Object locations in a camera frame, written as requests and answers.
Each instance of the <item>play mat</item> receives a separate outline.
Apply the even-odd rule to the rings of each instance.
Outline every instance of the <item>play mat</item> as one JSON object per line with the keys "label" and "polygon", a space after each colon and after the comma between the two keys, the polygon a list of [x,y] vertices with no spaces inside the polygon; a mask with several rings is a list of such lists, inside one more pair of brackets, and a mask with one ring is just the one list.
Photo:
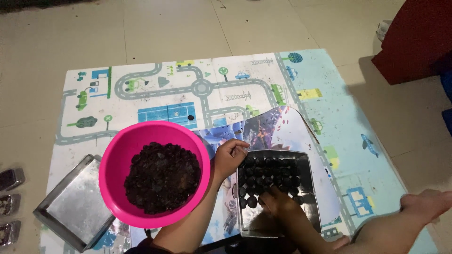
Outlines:
{"label": "play mat", "polygon": [[[47,193],[85,155],[102,155],[119,130],[153,120],[193,130],[210,156],[229,138],[254,150],[308,153],[324,238],[352,235],[370,217],[399,210],[405,193],[323,49],[68,71]],[[239,233],[234,182],[219,191],[203,245]],[[143,229],[115,220],[85,253],[123,253],[143,238]],[[40,248],[75,253],[45,227]],[[437,251],[424,229],[410,253]]]}

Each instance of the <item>empty metal tray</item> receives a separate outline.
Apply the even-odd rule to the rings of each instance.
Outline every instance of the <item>empty metal tray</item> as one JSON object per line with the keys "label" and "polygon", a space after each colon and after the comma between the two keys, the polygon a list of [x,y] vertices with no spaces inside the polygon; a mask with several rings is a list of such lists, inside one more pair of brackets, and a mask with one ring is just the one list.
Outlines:
{"label": "empty metal tray", "polygon": [[92,248],[115,219],[100,195],[99,161],[85,156],[33,214],[77,251]]}
{"label": "empty metal tray", "polygon": [[[321,233],[321,223],[319,208],[315,198],[315,189],[312,182],[312,171],[309,164],[308,155],[303,152],[281,151],[281,150],[258,150],[249,151],[248,156],[253,158],[280,158],[280,159],[296,159],[301,186],[298,187],[299,196],[303,196],[304,204],[301,205],[306,213],[309,221],[317,232]],[[234,193],[238,193],[238,184],[234,187]],[[238,196],[234,195],[237,204],[239,204]],[[282,236],[276,222],[273,218],[263,213],[262,207],[258,205],[256,208],[240,209],[237,205],[237,218],[240,234],[244,237],[280,237]]]}

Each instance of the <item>tile floor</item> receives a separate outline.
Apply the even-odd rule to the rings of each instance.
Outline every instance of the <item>tile floor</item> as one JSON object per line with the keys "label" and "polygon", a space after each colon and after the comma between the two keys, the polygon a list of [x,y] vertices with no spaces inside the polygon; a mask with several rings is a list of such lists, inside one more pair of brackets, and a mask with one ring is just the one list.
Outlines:
{"label": "tile floor", "polygon": [[[98,0],[0,15],[0,162],[27,182],[16,253],[38,253],[67,70],[326,48],[410,192],[452,188],[452,108],[438,77],[389,86],[370,62],[403,0]],[[433,227],[452,251],[452,211]]]}

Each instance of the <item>cartoon tree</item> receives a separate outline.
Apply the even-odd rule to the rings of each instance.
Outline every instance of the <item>cartoon tree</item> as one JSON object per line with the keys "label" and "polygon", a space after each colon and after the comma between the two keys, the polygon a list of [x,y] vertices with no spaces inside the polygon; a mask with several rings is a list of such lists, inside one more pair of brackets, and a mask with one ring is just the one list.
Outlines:
{"label": "cartoon tree", "polygon": [[77,128],[85,128],[85,127],[92,127],[96,125],[97,118],[94,117],[87,117],[87,118],[80,118],[75,123],[70,123],[67,126],[77,126]]}
{"label": "cartoon tree", "polygon": [[290,53],[287,57],[283,57],[283,60],[289,60],[292,63],[299,63],[303,61],[303,57],[298,53]]}
{"label": "cartoon tree", "polygon": [[104,121],[107,122],[107,131],[108,131],[108,122],[110,122],[113,119],[113,117],[111,115],[106,115],[104,117]]}
{"label": "cartoon tree", "polygon": [[227,81],[226,74],[229,72],[229,70],[228,70],[226,67],[220,67],[220,68],[218,69],[218,72],[219,72],[221,75],[224,75],[225,81]]}

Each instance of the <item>pink plastic bowl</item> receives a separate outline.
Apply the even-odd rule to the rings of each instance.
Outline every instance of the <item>pink plastic bowl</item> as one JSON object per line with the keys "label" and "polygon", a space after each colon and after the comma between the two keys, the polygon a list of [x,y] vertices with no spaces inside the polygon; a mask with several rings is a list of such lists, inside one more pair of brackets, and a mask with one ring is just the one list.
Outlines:
{"label": "pink plastic bowl", "polygon": [[[201,179],[195,194],[183,206],[149,215],[129,203],[124,181],[129,175],[132,157],[152,141],[162,145],[173,143],[194,153],[201,168]],[[112,139],[100,162],[99,187],[105,205],[120,221],[134,227],[157,228],[173,224],[189,214],[206,192],[209,177],[209,155],[198,136],[176,123],[150,121],[129,126]]]}

